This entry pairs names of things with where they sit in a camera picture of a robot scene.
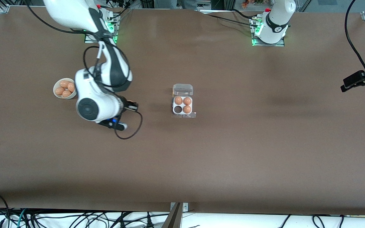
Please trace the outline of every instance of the brown egg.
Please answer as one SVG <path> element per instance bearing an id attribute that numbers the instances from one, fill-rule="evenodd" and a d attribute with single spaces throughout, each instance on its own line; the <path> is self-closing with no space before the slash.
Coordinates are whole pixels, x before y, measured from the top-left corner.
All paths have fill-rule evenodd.
<path id="1" fill-rule="evenodd" d="M 63 88 L 67 88 L 69 83 L 70 83 L 69 81 L 63 80 L 63 81 L 60 82 L 60 86 L 63 87 Z"/>
<path id="2" fill-rule="evenodd" d="M 74 83 L 70 82 L 68 85 L 67 85 L 67 88 L 70 92 L 74 92 L 75 90 L 75 85 Z"/>
<path id="3" fill-rule="evenodd" d="M 190 113 L 191 112 L 191 107 L 189 105 L 186 105 L 184 106 L 184 108 L 182 108 L 182 110 L 185 112 L 185 113 Z"/>
<path id="4" fill-rule="evenodd" d="M 181 105 L 183 103 L 183 99 L 181 97 L 175 97 L 174 103 L 176 103 L 177 105 Z"/>
<path id="5" fill-rule="evenodd" d="M 59 87 L 54 92 L 57 95 L 62 95 L 63 94 L 63 91 L 65 91 L 65 89 L 63 87 Z"/>
<path id="6" fill-rule="evenodd" d="M 184 105 L 190 105 L 191 102 L 192 102 L 191 98 L 189 97 L 184 98 Z"/>
<path id="7" fill-rule="evenodd" d="M 70 96 L 71 95 L 71 92 L 70 91 L 68 91 L 68 90 L 65 90 L 65 91 L 63 91 L 63 97 L 68 97 L 68 96 Z"/>

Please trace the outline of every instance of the black cable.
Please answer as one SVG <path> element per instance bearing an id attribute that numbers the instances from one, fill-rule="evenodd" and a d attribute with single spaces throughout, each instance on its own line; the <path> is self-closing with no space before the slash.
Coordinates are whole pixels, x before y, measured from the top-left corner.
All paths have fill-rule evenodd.
<path id="1" fill-rule="evenodd" d="M 47 228 L 45 225 L 43 225 L 42 223 L 40 223 L 37 219 L 36 219 L 36 223 L 38 225 L 38 227 L 40 228 L 40 226 L 42 226 L 43 228 Z"/>
<path id="2" fill-rule="evenodd" d="M 103 86 L 106 86 L 106 87 L 110 87 L 110 88 L 119 88 L 123 85 L 125 85 L 127 83 L 127 79 L 129 78 L 129 75 L 130 75 L 130 66 L 129 66 L 129 60 L 128 58 L 126 57 L 125 53 L 119 49 L 116 45 L 113 45 L 113 47 L 115 47 L 117 50 L 119 50 L 119 52 L 121 53 L 121 55 L 123 56 L 123 58 L 125 59 L 125 62 L 128 66 L 128 76 L 126 77 L 125 81 L 120 84 L 120 85 L 107 85 L 107 84 L 103 84 L 102 82 L 99 82 L 99 81 L 96 81 L 96 82 L 99 82 L 100 84 L 102 84 Z M 85 50 L 84 50 L 84 53 L 83 53 L 83 64 L 84 64 L 84 67 L 85 69 L 88 71 L 88 73 L 93 77 L 95 78 L 94 74 L 95 74 L 95 70 L 97 69 L 97 65 L 98 65 L 98 61 L 99 59 L 97 58 L 97 60 L 95 61 L 95 64 L 94 64 L 94 72 L 91 72 L 87 66 L 87 62 L 86 62 L 86 54 L 87 54 L 87 51 L 90 49 L 90 48 L 99 48 L 99 46 L 89 46 L 87 47 Z"/>
<path id="3" fill-rule="evenodd" d="M 105 228 L 108 228 L 107 223 L 106 223 L 105 221 L 101 220 L 101 219 L 97 219 L 97 217 L 96 217 L 96 218 L 93 218 L 93 219 L 88 219 L 88 222 L 87 222 L 87 224 L 86 224 L 86 226 L 85 226 L 85 227 L 86 227 L 86 228 L 87 228 L 87 227 L 90 227 L 90 225 L 91 225 L 94 221 L 103 222 L 103 223 L 105 224 Z"/>
<path id="4" fill-rule="evenodd" d="M 81 221 L 79 221 L 75 226 L 74 226 L 74 228 L 76 228 L 82 221 L 84 221 L 85 219 L 87 219 L 88 218 L 88 216 L 86 216 L 84 219 L 82 219 Z"/>
<path id="5" fill-rule="evenodd" d="M 139 127 L 136 129 L 136 131 L 135 131 L 132 135 L 130 135 L 130 136 L 128 136 L 128 137 L 125 137 L 125 138 L 120 137 L 120 136 L 118 135 L 118 133 L 116 132 L 116 127 L 117 127 L 117 125 L 118 125 L 118 124 L 119 124 L 119 122 L 120 122 L 120 118 L 122 117 L 123 112 L 121 112 L 121 113 L 119 114 L 118 121 L 116 121 L 115 128 L 113 129 L 113 131 L 115 132 L 116 137 L 118 137 L 119 139 L 122 139 L 122 140 L 130 139 L 131 137 L 135 136 L 135 135 L 138 133 L 138 131 L 140 130 L 140 127 L 142 126 L 142 123 L 143 123 L 143 116 L 142 116 L 142 114 L 141 114 L 140 112 L 138 112 L 138 111 L 133 111 L 133 112 L 136 112 L 136 113 L 137 113 L 137 114 L 139 114 L 139 116 L 140 116 L 140 123 L 139 123 Z"/>
<path id="6" fill-rule="evenodd" d="M 288 216 L 287 216 L 287 218 L 285 218 L 285 220 L 284 220 L 284 222 L 281 224 L 281 226 L 280 227 L 278 227 L 278 228 L 283 228 L 284 226 L 285 226 L 285 223 L 287 222 L 287 220 L 290 218 L 290 216 L 291 216 L 291 214 L 289 214 Z"/>
<path id="7" fill-rule="evenodd" d="M 352 0 L 352 2 L 350 3 L 349 5 L 349 8 L 347 9 L 346 11 L 346 17 L 344 19 L 344 31 L 346 33 L 346 39 L 347 41 L 349 42 L 350 46 L 352 47 L 353 51 L 356 53 L 357 57 L 359 58 L 359 61 L 361 62 L 361 65 L 364 67 L 364 70 L 365 70 L 365 63 L 364 61 L 362 60 L 359 52 L 357 51 L 357 49 L 355 48 L 355 46 L 353 45 L 352 41 L 350 40 L 350 37 L 349 37 L 349 31 L 347 30 L 347 19 L 349 18 L 349 12 L 350 12 L 350 9 L 352 8 L 354 2 L 356 0 Z"/>
<path id="8" fill-rule="evenodd" d="M 87 62 L 86 62 L 86 60 L 85 60 L 85 56 L 86 56 L 86 54 L 87 54 L 87 51 L 88 51 L 88 50 L 90 50 L 91 48 L 98 48 L 98 49 L 99 49 L 99 46 L 89 46 L 89 47 L 87 47 L 87 48 L 84 50 L 84 53 L 83 53 L 83 55 L 82 55 L 82 61 L 83 61 L 83 63 L 84 63 L 84 67 L 85 67 L 85 69 L 88 71 L 88 73 L 89 73 L 92 77 L 94 77 L 94 75 L 91 73 L 90 69 L 88 68 L 88 66 L 87 66 Z"/>
<path id="9" fill-rule="evenodd" d="M 5 201 L 5 199 L 4 199 L 4 197 L 2 197 L 1 195 L 0 195 L 0 199 L 2 199 L 3 201 L 4 201 L 4 204 L 5 204 L 5 208 L 6 208 L 6 216 L 7 216 L 7 219 L 8 219 L 8 227 L 10 227 L 10 224 L 9 224 L 9 222 L 10 222 L 10 215 L 9 215 L 9 208 L 8 208 L 8 204 L 6 203 L 6 201 Z"/>
<path id="10" fill-rule="evenodd" d="M 110 4 L 111 6 L 112 6 L 112 8 L 113 8 L 113 5 L 112 5 L 112 3 L 110 2 L 110 1 L 106 1 L 106 4 Z"/>
<path id="11" fill-rule="evenodd" d="M 29 3 L 28 3 L 28 0 L 24 0 L 25 1 L 25 4 L 26 6 L 28 7 L 28 9 L 30 10 L 30 12 L 33 14 L 33 16 L 35 16 L 37 19 L 39 19 L 43 24 L 49 26 L 50 28 L 54 29 L 54 30 L 57 30 L 59 32 L 65 32 L 65 33 L 71 33 L 71 34 L 89 34 L 89 35 L 94 35 L 95 34 L 93 32 L 88 32 L 88 31 L 83 31 L 83 32 L 75 32 L 75 31 L 67 31 L 67 30 L 62 30 L 62 29 L 59 29 L 59 28 L 56 28 L 52 25 L 50 25 L 49 23 L 45 22 L 43 19 L 41 19 L 32 9 L 31 7 L 29 6 Z"/>
<path id="12" fill-rule="evenodd" d="M 239 10 L 237 10 L 237 9 L 229 9 L 229 11 L 235 11 L 236 13 L 240 14 L 240 16 L 242 16 L 242 17 L 244 17 L 244 18 L 247 18 L 247 19 L 251 19 L 252 17 L 257 16 L 257 14 L 256 14 L 256 15 L 253 15 L 253 16 L 246 16 L 246 15 L 242 14 L 242 12 L 240 12 L 240 11 L 239 11 Z"/>
<path id="13" fill-rule="evenodd" d="M 320 228 L 320 227 L 319 227 L 319 226 L 315 223 L 315 218 L 318 218 L 318 219 L 319 219 L 319 221 L 320 221 L 320 223 L 322 224 L 322 228 L 325 228 L 325 225 L 323 224 L 322 219 L 320 219 L 320 218 L 319 218 L 319 216 L 317 216 L 317 215 L 312 216 L 312 222 L 313 222 L 313 225 L 315 225 L 315 226 L 316 226 L 316 228 Z"/>
<path id="14" fill-rule="evenodd" d="M 110 228 L 113 228 L 116 226 L 116 224 L 118 224 L 123 218 L 125 218 L 127 215 L 130 215 L 132 212 L 128 211 L 125 213 L 121 213 L 120 216 L 116 219 L 116 221 L 112 224 L 112 226 Z"/>
<path id="15" fill-rule="evenodd" d="M 22 215 L 22 219 L 25 221 L 25 227 L 30 228 L 28 216 L 26 214 Z"/>
<path id="16" fill-rule="evenodd" d="M 103 216 L 103 214 L 105 214 L 105 212 L 103 212 L 102 214 L 97 215 L 95 218 L 91 219 L 92 222 L 90 222 L 90 219 L 88 219 L 88 222 L 87 222 L 88 223 L 88 227 L 90 226 L 89 224 L 93 223 L 95 220 L 99 220 L 98 218 L 101 217 L 101 216 Z"/>
<path id="17" fill-rule="evenodd" d="M 115 17 L 110 17 L 109 20 L 112 20 L 114 18 L 119 17 L 126 9 L 128 9 L 129 7 L 126 7 L 125 9 L 123 9 L 118 15 L 116 15 Z"/>
<path id="18" fill-rule="evenodd" d="M 235 22 L 235 23 L 239 23 L 239 24 L 244 24 L 244 25 L 247 25 L 247 26 L 257 27 L 257 25 L 254 25 L 254 24 L 249 24 L 249 23 L 244 23 L 244 22 L 238 22 L 238 21 L 231 20 L 231 19 L 227 19 L 227 18 L 224 18 L 224 17 L 218 17 L 218 16 L 215 16 L 215 15 L 209 15 L 209 16 L 211 16 L 211 17 L 216 17 L 216 18 L 223 19 L 223 20 L 227 20 L 227 21 L 230 21 L 230 22 Z"/>
<path id="19" fill-rule="evenodd" d="M 154 228 L 155 226 L 153 225 L 150 213 L 147 212 L 147 228 Z"/>
<path id="20" fill-rule="evenodd" d="M 79 215 L 78 216 L 78 218 L 76 218 L 71 224 L 70 224 L 70 226 L 68 227 L 68 228 L 71 228 L 72 226 L 73 226 L 73 224 L 78 220 L 78 219 L 80 219 L 82 216 L 85 216 L 85 218 L 87 218 L 87 213 L 83 213 L 82 215 Z"/>
<path id="21" fill-rule="evenodd" d="M 340 215 L 342 217 L 340 224 L 339 224 L 339 228 L 342 228 L 343 225 L 343 221 L 344 221 L 344 215 Z"/>
<path id="22" fill-rule="evenodd" d="M 150 215 L 150 217 L 166 216 L 166 215 L 168 215 L 168 214 Z M 141 222 L 142 219 L 146 219 L 146 218 L 147 218 L 147 216 L 139 218 L 139 219 L 135 219 L 133 221 L 128 222 L 126 225 L 121 226 L 120 228 L 125 228 L 127 225 L 131 224 L 132 222 Z"/>

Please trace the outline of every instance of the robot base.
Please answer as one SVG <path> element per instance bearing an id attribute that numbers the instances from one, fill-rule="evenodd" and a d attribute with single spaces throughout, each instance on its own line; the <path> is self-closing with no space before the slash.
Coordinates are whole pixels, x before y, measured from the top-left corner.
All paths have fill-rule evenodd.
<path id="1" fill-rule="evenodd" d="M 265 43 L 263 42 L 259 37 L 255 35 L 256 31 L 260 29 L 260 18 L 262 18 L 262 14 L 258 14 L 257 17 L 253 17 L 252 19 L 249 19 L 250 24 L 257 25 L 258 27 L 250 26 L 250 32 L 252 34 L 252 45 L 253 46 L 267 46 L 267 47 L 283 47 L 284 46 L 284 38 L 281 38 L 279 42 L 277 43 Z"/>

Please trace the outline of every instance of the floor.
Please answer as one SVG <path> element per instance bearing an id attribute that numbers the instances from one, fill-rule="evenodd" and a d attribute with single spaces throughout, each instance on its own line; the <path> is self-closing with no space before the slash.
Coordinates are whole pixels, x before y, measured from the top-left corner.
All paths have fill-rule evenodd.
<path id="1" fill-rule="evenodd" d="M 151 215 L 162 214 L 162 212 L 151 212 Z M 38 221 L 44 225 L 46 228 L 68 228 L 72 227 L 71 224 L 80 214 L 43 214 L 37 216 Z M 120 212 L 108 212 L 107 217 L 111 220 L 116 219 L 120 216 Z M 132 214 L 126 216 L 126 220 L 135 220 L 145 217 L 146 212 L 133 212 Z M 76 220 L 76 224 L 73 228 L 107 228 L 113 222 L 106 223 L 105 218 L 100 215 L 100 220 L 92 222 L 87 225 L 87 220 L 81 221 L 81 219 Z M 312 222 L 312 216 L 310 215 L 291 215 L 285 225 L 283 222 L 287 215 L 255 215 L 255 214 L 215 214 L 215 213 L 194 213 L 187 212 L 184 213 L 181 228 L 219 228 L 219 227 L 235 227 L 235 228 L 305 228 L 305 227 L 315 227 Z M 4 218 L 4 215 L 0 215 L 0 221 Z M 11 216 L 12 219 L 17 220 L 16 215 Z M 315 222 L 320 225 L 320 227 L 328 228 L 338 228 L 340 227 L 341 218 L 336 216 L 320 216 L 323 225 L 320 224 L 318 218 L 315 218 Z M 165 221 L 166 216 L 152 217 L 152 223 L 155 228 L 160 228 L 161 224 Z M 122 228 L 145 228 L 147 219 L 142 219 L 141 222 L 133 222 L 130 225 L 126 223 Z M 4 222 L 3 228 L 8 228 L 7 221 Z M 16 225 L 10 223 L 9 228 L 14 228 Z M 353 218 L 345 217 L 342 227 L 344 228 L 361 228 L 365 227 L 365 218 Z M 114 228 L 120 228 L 120 224 L 117 224 Z"/>

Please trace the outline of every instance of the wire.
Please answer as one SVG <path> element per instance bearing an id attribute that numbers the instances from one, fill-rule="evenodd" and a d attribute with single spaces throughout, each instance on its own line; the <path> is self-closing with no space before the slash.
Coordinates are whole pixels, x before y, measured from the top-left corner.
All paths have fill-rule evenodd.
<path id="1" fill-rule="evenodd" d="M 320 228 L 320 227 L 319 227 L 319 226 L 315 223 L 315 218 L 318 218 L 318 219 L 319 219 L 319 221 L 320 221 L 320 223 L 322 224 L 322 228 L 325 228 L 325 225 L 323 224 L 322 219 L 320 219 L 320 218 L 319 218 L 319 216 L 317 216 L 317 215 L 312 216 L 312 222 L 313 222 L 313 225 L 315 225 L 315 226 L 316 226 L 316 228 Z"/>
<path id="2" fill-rule="evenodd" d="M 116 219 L 116 221 L 112 224 L 112 226 L 110 228 L 113 228 L 114 226 L 116 226 L 116 224 L 118 224 L 123 218 L 125 218 L 126 216 L 130 215 L 132 212 L 125 212 L 125 213 L 121 213 L 119 218 Z"/>
<path id="3" fill-rule="evenodd" d="M 224 18 L 224 17 L 218 17 L 218 16 L 215 16 L 215 15 L 209 15 L 209 16 L 211 16 L 211 17 L 216 17 L 216 18 L 223 19 L 223 20 L 227 20 L 227 21 L 230 21 L 230 22 L 235 22 L 235 23 L 239 23 L 239 24 L 244 24 L 244 25 L 247 25 L 247 26 L 257 27 L 257 25 L 254 25 L 254 24 L 249 24 L 249 23 L 244 23 L 244 22 L 238 22 L 238 21 L 231 20 L 231 19 L 227 19 L 227 18 Z"/>
<path id="4" fill-rule="evenodd" d="M 119 122 L 120 122 L 120 118 L 122 117 L 123 112 L 121 112 L 121 113 L 119 114 L 118 121 L 116 121 L 115 128 L 113 129 L 113 131 L 115 132 L 116 137 L 118 137 L 119 139 L 122 139 L 122 140 L 130 139 L 131 137 L 135 136 L 135 135 L 138 133 L 138 131 L 140 130 L 140 127 L 142 126 L 142 123 L 143 123 L 143 116 L 142 116 L 142 114 L 141 114 L 140 112 L 138 112 L 138 111 L 133 111 L 133 112 L 136 112 L 136 113 L 137 113 L 137 114 L 139 114 L 139 116 L 140 116 L 140 123 L 139 123 L 138 128 L 137 128 L 137 129 L 136 129 L 136 131 L 135 131 L 133 134 L 131 134 L 130 136 L 125 137 L 125 138 L 120 137 L 120 136 L 118 135 L 118 133 L 116 132 L 116 127 L 118 126 L 118 124 L 119 124 Z"/>
<path id="5" fill-rule="evenodd" d="M 281 224 L 281 226 L 280 227 L 278 227 L 278 228 L 283 228 L 284 226 L 285 226 L 285 223 L 287 222 L 287 220 L 290 218 L 290 216 L 291 216 L 291 214 L 289 214 L 288 216 L 287 216 L 287 218 L 285 218 L 284 219 L 284 222 Z"/>
<path id="6" fill-rule="evenodd" d="M 253 15 L 253 16 L 246 16 L 246 15 L 242 14 L 242 12 L 240 12 L 240 11 L 239 11 L 239 10 L 237 10 L 237 9 L 229 9 L 229 11 L 235 11 L 236 13 L 240 14 L 240 16 L 242 16 L 242 17 L 244 17 L 244 18 L 247 18 L 247 19 L 251 19 L 252 17 L 257 16 L 257 14 L 256 14 L 256 15 Z"/>
<path id="7" fill-rule="evenodd" d="M 126 57 L 126 55 L 125 55 L 125 53 L 121 50 L 121 49 L 119 49 L 116 45 L 112 45 L 114 48 L 116 48 L 120 53 L 121 53 L 121 55 L 123 56 L 123 58 L 125 59 L 125 62 L 126 62 L 126 65 L 128 66 L 128 76 L 126 77 L 126 79 L 125 79 L 125 81 L 122 83 L 122 84 L 120 84 L 120 85 L 107 85 L 107 84 L 103 84 L 102 82 L 99 82 L 99 81 L 96 81 L 96 82 L 99 82 L 100 84 L 102 84 L 103 86 L 106 86 L 106 87 L 110 87 L 110 88 L 119 88 L 119 87 L 122 87 L 123 85 L 125 85 L 127 82 L 128 82 L 128 78 L 129 78 L 129 75 L 130 75 L 130 65 L 129 65 L 129 60 L 128 60 L 128 58 Z M 88 73 L 93 77 L 93 78 L 95 78 L 95 76 L 94 76 L 94 74 L 95 74 L 95 71 L 96 71 L 96 69 L 97 69 L 97 65 L 98 65 L 98 61 L 99 61 L 99 58 L 97 58 L 97 60 L 95 61 L 95 64 L 94 64 L 94 71 L 93 72 L 91 72 L 90 70 L 89 70 L 89 68 L 88 68 L 88 66 L 87 66 L 87 62 L 86 62 L 86 53 L 87 53 L 87 51 L 89 50 L 89 49 L 91 49 L 91 48 L 99 48 L 99 46 L 89 46 L 89 47 L 87 47 L 85 50 L 84 50 L 84 53 L 83 53 L 83 64 L 84 64 L 84 67 L 85 67 L 85 69 L 88 71 Z"/>
<path id="8" fill-rule="evenodd" d="M 112 3 L 110 2 L 110 1 L 106 1 L 106 4 L 110 4 L 111 5 L 111 7 L 113 8 L 113 5 L 112 5 Z"/>
<path id="9" fill-rule="evenodd" d="M 356 55 L 357 55 L 357 57 L 359 58 L 359 61 L 361 62 L 361 65 L 364 67 L 364 69 L 365 69 L 365 63 L 364 63 L 364 61 L 362 60 L 362 58 L 361 58 L 361 56 L 360 56 L 360 54 L 359 54 L 359 52 L 357 51 L 357 49 L 355 48 L 355 46 L 353 45 L 353 43 L 352 43 L 352 41 L 350 40 L 350 37 L 349 37 L 349 31 L 347 30 L 347 19 L 349 18 L 349 12 L 350 12 L 350 9 L 352 8 L 352 6 L 353 6 L 353 4 L 354 4 L 354 2 L 355 2 L 356 0 L 352 0 L 352 2 L 350 3 L 350 5 L 349 5 L 349 8 L 347 9 L 347 11 L 346 11 L 346 17 L 345 17 L 345 19 L 344 19 L 344 31 L 345 31 L 345 33 L 346 33 L 346 39 L 347 39 L 347 41 L 349 42 L 349 44 L 350 44 L 350 46 L 352 47 L 352 49 L 353 49 L 353 51 L 356 53 Z"/>
<path id="10" fill-rule="evenodd" d="M 339 224 L 339 228 L 342 228 L 343 225 L 343 221 L 344 221 L 344 215 L 340 215 L 342 217 L 340 224 Z"/>
<path id="11" fill-rule="evenodd" d="M 109 20 L 112 20 L 114 18 L 119 17 L 126 9 L 128 9 L 129 7 L 126 7 L 125 9 L 123 9 L 118 15 L 114 16 L 114 17 L 110 17 Z"/>
<path id="12" fill-rule="evenodd" d="M 153 217 L 157 217 L 157 216 L 166 216 L 166 215 L 168 215 L 168 214 L 150 215 L 150 217 L 153 218 Z M 127 225 L 131 224 L 132 222 L 141 222 L 142 219 L 146 219 L 146 218 L 148 218 L 148 217 L 146 216 L 146 217 L 142 217 L 142 218 L 139 218 L 139 219 L 135 219 L 135 220 L 130 221 L 127 224 L 121 226 L 120 228 L 125 228 Z"/>
<path id="13" fill-rule="evenodd" d="M 0 195 L 0 199 L 2 199 L 2 201 L 3 201 L 3 202 L 4 202 L 4 204 L 5 204 L 5 208 L 6 208 L 6 216 L 7 216 L 7 219 L 8 219 L 8 227 L 10 227 L 10 224 L 9 224 L 9 222 L 10 222 L 10 215 L 9 215 L 9 208 L 8 208 L 8 204 L 6 203 L 6 201 L 5 201 L 4 197 L 2 197 L 1 195 Z"/>
<path id="14" fill-rule="evenodd" d="M 19 215 L 18 224 L 16 225 L 16 228 L 20 227 L 21 219 L 22 219 L 23 214 L 25 213 L 25 210 L 26 210 L 26 208 L 23 209 L 21 214 Z"/>
<path id="15" fill-rule="evenodd" d="M 37 19 L 39 19 L 43 24 L 49 26 L 50 28 L 54 29 L 54 30 L 57 30 L 59 32 L 65 32 L 65 33 L 71 33 L 71 34 L 89 34 L 89 35 L 94 35 L 95 34 L 93 32 L 88 32 L 88 31 L 83 31 L 83 32 L 80 32 L 80 31 L 67 31 L 67 30 L 62 30 L 62 29 L 59 29 L 59 28 L 56 28 L 52 25 L 50 25 L 49 23 L 45 22 L 43 19 L 41 19 L 32 9 L 31 7 L 29 6 L 29 3 L 28 3 L 28 0 L 24 0 L 26 6 L 28 7 L 28 9 L 30 10 L 30 12 L 33 14 L 33 16 L 35 16 Z"/>

